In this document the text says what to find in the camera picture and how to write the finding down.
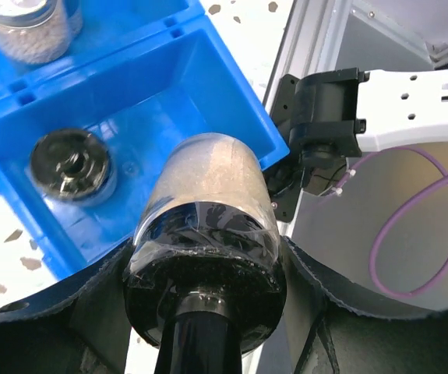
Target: white table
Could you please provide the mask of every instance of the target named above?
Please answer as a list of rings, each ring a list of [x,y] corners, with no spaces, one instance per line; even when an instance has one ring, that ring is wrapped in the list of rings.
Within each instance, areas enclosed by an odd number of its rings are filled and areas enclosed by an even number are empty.
[[[263,99],[293,0],[202,0],[257,96]],[[55,282],[42,251],[0,197],[0,307]],[[127,373],[154,371],[157,350],[131,336]],[[256,366],[256,357],[245,365]],[[254,372],[253,367],[247,370]]]

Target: brown speckle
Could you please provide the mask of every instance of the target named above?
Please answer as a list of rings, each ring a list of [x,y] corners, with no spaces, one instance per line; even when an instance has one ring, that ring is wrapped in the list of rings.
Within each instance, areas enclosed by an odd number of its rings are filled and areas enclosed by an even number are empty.
[[[3,284],[0,284],[0,294],[5,294],[7,292],[7,287]]]
[[[14,242],[15,240],[18,240],[22,233],[23,231],[21,231],[20,229],[15,230],[11,235],[7,237],[4,243]]]
[[[42,267],[42,262],[39,259],[29,259],[28,257],[21,257],[19,261],[21,261],[24,267],[31,271],[40,269]]]
[[[33,239],[30,239],[30,248],[32,248],[33,251],[38,249],[38,244]]]
[[[275,13],[277,10],[277,3],[276,2],[270,2],[269,3],[269,12]]]
[[[208,9],[208,13],[209,14],[216,14],[219,13],[219,11],[222,10],[222,7],[218,4],[213,4],[209,9]]]

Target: blue tray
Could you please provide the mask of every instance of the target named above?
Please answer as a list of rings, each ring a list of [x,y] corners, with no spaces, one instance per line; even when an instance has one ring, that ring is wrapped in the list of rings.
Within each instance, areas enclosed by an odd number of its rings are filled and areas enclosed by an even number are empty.
[[[0,195],[42,248],[58,279],[132,235],[169,153],[187,137],[202,132],[236,137],[252,148],[263,169],[288,152],[199,5],[148,23],[188,2],[172,0],[173,6],[163,11],[147,12],[147,4],[158,2],[123,0],[114,5],[117,13],[91,7],[99,3],[105,2],[85,2],[90,7],[83,9],[84,39],[76,41],[70,56],[24,76],[6,72],[11,79],[19,77],[10,83],[0,77]],[[127,12],[132,8],[126,4],[133,3],[146,4],[144,20]],[[108,19],[112,24],[87,36],[91,20],[106,13],[122,17]],[[115,40],[116,50],[107,43],[93,46],[101,35],[113,38],[123,32],[127,34]],[[91,52],[84,54],[87,48]],[[101,205],[49,199],[31,181],[28,164],[35,143],[68,127],[88,129],[108,145],[118,185]]]

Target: black clamp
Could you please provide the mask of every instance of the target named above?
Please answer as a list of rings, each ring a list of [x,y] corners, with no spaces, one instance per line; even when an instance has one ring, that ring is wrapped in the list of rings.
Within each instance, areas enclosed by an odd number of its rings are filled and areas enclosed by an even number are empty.
[[[281,80],[271,117],[291,153],[265,172],[278,220],[293,219],[300,190],[314,170],[362,155],[356,136],[365,132],[366,122],[357,118],[358,85],[368,80],[369,73],[357,68]]]

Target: purple cable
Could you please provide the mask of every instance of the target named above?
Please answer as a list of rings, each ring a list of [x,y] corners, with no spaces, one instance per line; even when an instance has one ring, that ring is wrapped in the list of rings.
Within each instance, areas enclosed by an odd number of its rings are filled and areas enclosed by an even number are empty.
[[[438,189],[441,189],[444,185],[448,185],[448,173],[447,170],[441,165],[441,163],[438,162],[431,154],[428,152],[418,149],[418,148],[412,148],[409,146],[399,146],[395,148],[391,148],[388,150],[384,150],[382,152],[388,152],[391,150],[409,150],[411,152],[415,152],[424,158],[426,158],[428,161],[430,161],[435,167],[442,173],[443,178],[439,179],[436,182],[433,182],[431,185],[423,189],[422,191],[418,192],[414,196],[412,196],[409,200],[407,200],[400,208],[398,208],[395,213],[391,215],[391,217],[388,219],[388,221],[383,225],[381,230],[376,235],[375,241],[372,243],[371,252],[369,253],[369,274],[371,276],[372,282],[374,283],[377,288],[383,292],[384,294],[387,294],[394,298],[413,298],[414,296],[417,296],[419,294],[422,294],[423,292],[427,291],[428,289],[435,286],[437,282],[439,282],[443,276],[448,271],[448,257],[445,261],[445,263],[440,267],[440,269],[437,271],[437,273],[430,278],[427,282],[425,282],[422,286],[416,288],[413,291],[409,292],[397,292],[392,291],[389,288],[387,288],[378,278],[378,274],[376,272],[376,259],[379,253],[379,247],[381,246],[383,239],[388,235],[391,228],[400,220],[404,214],[406,214],[411,208],[413,208],[417,203],[420,203],[423,199],[437,191]],[[369,155],[363,157],[361,160],[356,162],[354,166],[351,168],[352,170],[356,170],[360,165],[364,164],[367,160],[373,158],[374,156],[378,155],[379,153],[370,153]],[[344,177],[337,183],[336,188],[340,188],[343,186],[347,180],[350,178],[350,174],[346,173]]]

